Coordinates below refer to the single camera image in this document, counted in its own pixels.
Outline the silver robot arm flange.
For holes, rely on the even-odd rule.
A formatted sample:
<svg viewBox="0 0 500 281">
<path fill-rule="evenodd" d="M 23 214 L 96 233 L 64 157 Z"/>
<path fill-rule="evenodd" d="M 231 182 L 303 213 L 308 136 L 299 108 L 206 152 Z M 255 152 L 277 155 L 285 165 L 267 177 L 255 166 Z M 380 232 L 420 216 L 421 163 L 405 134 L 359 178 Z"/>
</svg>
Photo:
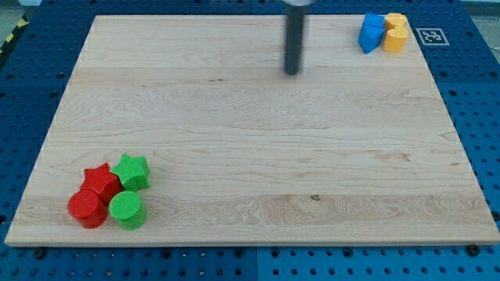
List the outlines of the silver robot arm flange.
<svg viewBox="0 0 500 281">
<path fill-rule="evenodd" d="M 296 7 L 305 7 L 311 5 L 315 2 L 315 0 L 283 0 L 287 5 L 296 6 Z"/>
</svg>

